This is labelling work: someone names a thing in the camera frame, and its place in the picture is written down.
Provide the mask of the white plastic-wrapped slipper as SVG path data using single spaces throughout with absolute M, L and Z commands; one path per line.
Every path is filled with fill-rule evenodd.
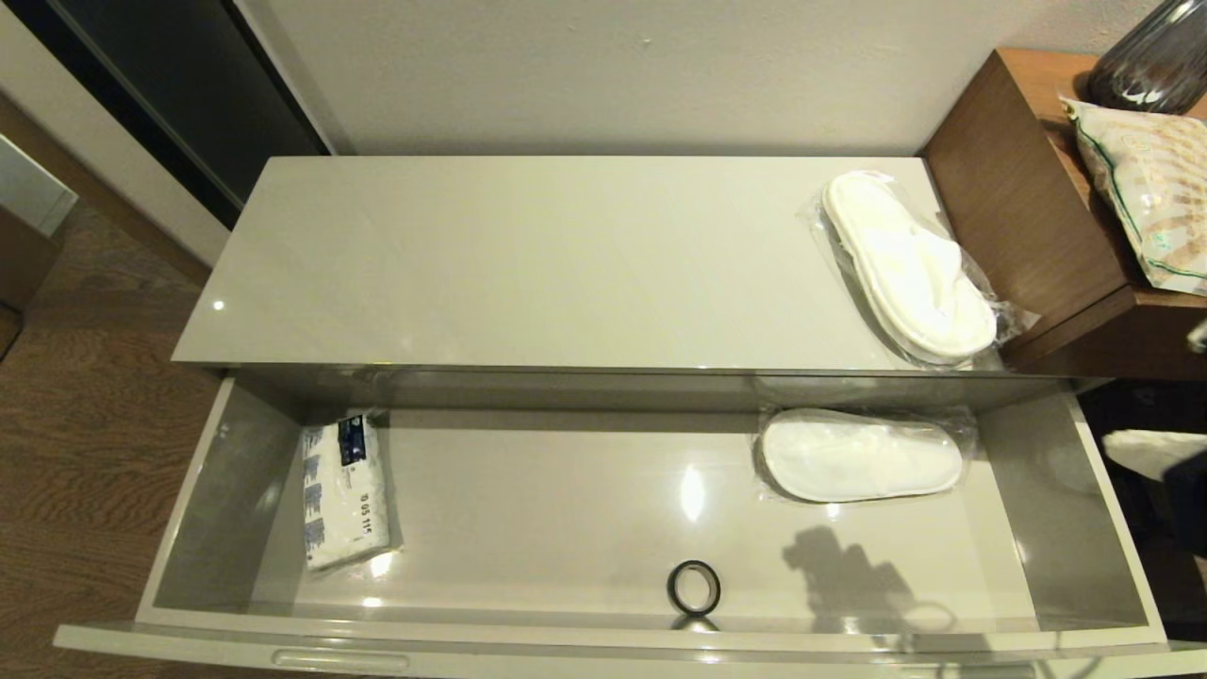
M 912 365 L 974 370 L 1040 320 L 996 292 L 947 227 L 891 174 L 836 174 L 797 219 L 870 330 Z
M 772 486 L 815 504 L 941 493 L 966 467 L 966 451 L 939 422 L 818 408 L 776 412 L 756 447 Z

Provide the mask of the white cabinet drawer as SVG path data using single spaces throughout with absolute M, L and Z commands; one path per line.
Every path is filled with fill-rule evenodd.
M 797 408 L 923 420 L 956 486 L 847 504 L 772 486 Z M 371 412 L 389 548 L 307 570 L 301 438 Z M 682 616 L 702 560 L 721 605 Z M 78 652 L 445 679 L 1135 679 L 1207 674 L 1166 636 L 1060 379 L 984 373 L 225 375 L 130 621 Z

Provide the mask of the white blue tissue pack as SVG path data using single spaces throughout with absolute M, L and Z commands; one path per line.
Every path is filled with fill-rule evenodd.
M 387 474 L 381 460 L 371 412 L 303 431 L 307 570 L 333 569 L 389 548 Z

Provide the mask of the white green-trimmed snack bag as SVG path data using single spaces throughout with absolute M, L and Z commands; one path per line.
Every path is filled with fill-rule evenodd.
M 1156 289 L 1207 297 L 1207 124 L 1062 99 L 1083 164 Z

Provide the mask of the brown wooden desk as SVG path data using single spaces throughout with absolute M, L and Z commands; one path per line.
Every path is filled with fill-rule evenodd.
M 1207 298 L 1155 289 L 1083 166 L 1062 98 L 1098 57 L 997 48 L 921 151 L 954 236 L 1037 315 L 1001 349 L 1018 373 L 1207 381 L 1188 344 Z

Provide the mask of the dark ribbed glass vase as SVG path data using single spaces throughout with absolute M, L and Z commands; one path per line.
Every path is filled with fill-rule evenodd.
M 1207 95 L 1207 0 L 1164 0 L 1100 57 L 1086 88 L 1106 109 L 1189 112 Z

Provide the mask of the black tape roll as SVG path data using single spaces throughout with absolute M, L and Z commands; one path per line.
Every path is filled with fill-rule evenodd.
M 721 605 L 724 589 L 719 573 L 702 560 L 686 560 L 667 576 L 667 598 L 686 617 L 711 615 Z

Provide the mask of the white glossy cabinet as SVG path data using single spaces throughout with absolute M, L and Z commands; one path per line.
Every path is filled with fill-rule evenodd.
M 894 371 L 811 215 L 909 157 L 276 157 L 181 364 Z

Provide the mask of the dark sliding door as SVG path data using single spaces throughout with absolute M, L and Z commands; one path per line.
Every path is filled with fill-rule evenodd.
M 328 156 L 237 0 L 0 0 L 232 229 L 267 162 Z

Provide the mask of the white furniture panel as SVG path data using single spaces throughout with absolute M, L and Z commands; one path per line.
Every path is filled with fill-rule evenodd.
M 77 201 L 74 191 L 0 135 L 0 206 L 54 238 Z

